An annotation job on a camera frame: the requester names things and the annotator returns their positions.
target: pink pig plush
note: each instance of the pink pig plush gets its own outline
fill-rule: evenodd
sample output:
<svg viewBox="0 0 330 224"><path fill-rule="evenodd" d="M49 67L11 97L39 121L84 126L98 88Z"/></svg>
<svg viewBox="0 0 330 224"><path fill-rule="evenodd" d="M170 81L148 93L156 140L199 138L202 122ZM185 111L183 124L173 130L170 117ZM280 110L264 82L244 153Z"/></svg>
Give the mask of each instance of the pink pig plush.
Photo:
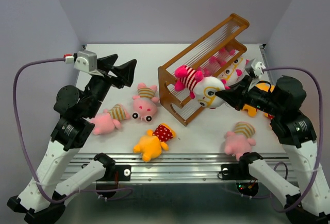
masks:
<svg viewBox="0 0 330 224"><path fill-rule="evenodd" d="M252 146L256 145L256 141L251 138L255 130L252 125L246 122L238 122L235 125L235 131L229 131L225 135L224 152L227 155L236 156L236 160L247 152L252 151Z"/></svg>
<svg viewBox="0 0 330 224"><path fill-rule="evenodd" d="M157 112L156 103L159 102L159 98L155 97L156 92L156 85L147 87L144 83L138 84L138 95L132 97L134 100L134 113L132 117L134 119L140 118L147 122L153 119L153 116Z"/></svg>
<svg viewBox="0 0 330 224"><path fill-rule="evenodd" d="M90 120L95 124L92 131L94 135L111 133L115 128L121 129L120 120L129 119L130 115L121 104L116 104L110 110L104 109L103 113L98 113Z"/></svg>

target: black bracket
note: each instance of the black bracket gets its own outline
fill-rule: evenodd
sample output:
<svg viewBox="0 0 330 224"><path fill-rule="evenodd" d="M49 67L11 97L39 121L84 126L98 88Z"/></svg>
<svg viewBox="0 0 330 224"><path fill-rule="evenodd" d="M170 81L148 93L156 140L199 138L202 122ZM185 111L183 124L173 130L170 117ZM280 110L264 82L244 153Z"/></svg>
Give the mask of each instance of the black bracket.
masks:
<svg viewBox="0 0 330 224"><path fill-rule="evenodd" d="M253 177L241 170L238 163L223 164L221 171L218 173L218 178L221 180L251 180Z"/></svg>
<svg viewBox="0 0 330 224"><path fill-rule="evenodd" d="M115 165L111 173L104 175L104 177L98 179L97 182L115 182L116 179L118 181L130 181L131 168L131 165ZM129 175L125 174L125 170L129 170Z"/></svg>

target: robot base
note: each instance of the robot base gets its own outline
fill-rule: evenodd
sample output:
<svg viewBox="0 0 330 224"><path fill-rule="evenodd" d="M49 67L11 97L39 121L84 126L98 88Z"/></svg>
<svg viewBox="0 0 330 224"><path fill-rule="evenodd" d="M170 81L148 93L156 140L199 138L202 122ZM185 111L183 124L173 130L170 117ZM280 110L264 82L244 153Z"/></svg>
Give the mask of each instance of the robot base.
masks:
<svg viewBox="0 0 330 224"><path fill-rule="evenodd" d="M290 207L299 197L300 194L287 196L287 204L284 208ZM330 220L330 215L325 215L322 212L319 216L315 216L304 210L301 205L287 212L286 215L292 224L328 224L328 220Z"/></svg>
<svg viewBox="0 0 330 224"><path fill-rule="evenodd" d="M54 192L53 199L60 200L65 196L60 196L57 192ZM65 211L64 203L51 204L47 209L41 210L37 213L33 209L25 209L21 204L21 200L18 196L11 197L7 206L10 207L16 213L26 214L24 220L28 224L55 224L63 215Z"/></svg>

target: toy face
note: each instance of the toy face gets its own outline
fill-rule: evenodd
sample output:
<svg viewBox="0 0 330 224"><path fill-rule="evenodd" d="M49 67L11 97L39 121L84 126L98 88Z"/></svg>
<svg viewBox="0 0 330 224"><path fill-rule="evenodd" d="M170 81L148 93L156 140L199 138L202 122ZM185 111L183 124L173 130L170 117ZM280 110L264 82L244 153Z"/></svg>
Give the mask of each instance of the toy face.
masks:
<svg viewBox="0 0 330 224"><path fill-rule="evenodd" d="M228 67L227 69L224 70L224 72L222 72L218 78L220 80L225 80L226 81L226 85L227 86L230 86L230 85L233 85L237 82L237 79L238 79L238 74L234 68L234 66L230 66Z"/></svg>
<svg viewBox="0 0 330 224"><path fill-rule="evenodd" d="M205 77L194 88L196 100L202 107L217 108L224 103L224 101L216 96L216 92L224 90L224 84L216 77Z"/></svg>
<svg viewBox="0 0 330 224"><path fill-rule="evenodd" d="M148 98L138 98L133 101L134 119L140 118L147 122L152 120L153 115L157 112L157 106Z"/></svg>
<svg viewBox="0 0 330 224"><path fill-rule="evenodd" d="M234 66L235 70L241 70L242 72L244 72L245 70L245 66L249 61L243 57L239 57L238 59L236 59L232 65Z"/></svg>

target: wooden rack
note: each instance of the wooden rack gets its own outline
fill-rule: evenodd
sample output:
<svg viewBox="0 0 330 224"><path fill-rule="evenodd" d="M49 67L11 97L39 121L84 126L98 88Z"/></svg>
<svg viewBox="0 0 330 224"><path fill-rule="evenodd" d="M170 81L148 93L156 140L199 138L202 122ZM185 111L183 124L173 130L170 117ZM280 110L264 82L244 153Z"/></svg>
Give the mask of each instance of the wooden rack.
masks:
<svg viewBox="0 0 330 224"><path fill-rule="evenodd" d="M246 52L246 47L235 38L249 27L249 22L237 14L231 14L219 25L193 42L186 49L158 68L159 97L160 103L184 126L196 118L204 108L197 101L189 97L187 89L176 92L174 85L177 81L174 76L175 70L186 65L197 69L199 66L206 67L209 58L215 55L221 48L227 51L236 50L235 55L228 56L226 64L217 68L213 76L219 76L238 57Z"/></svg>

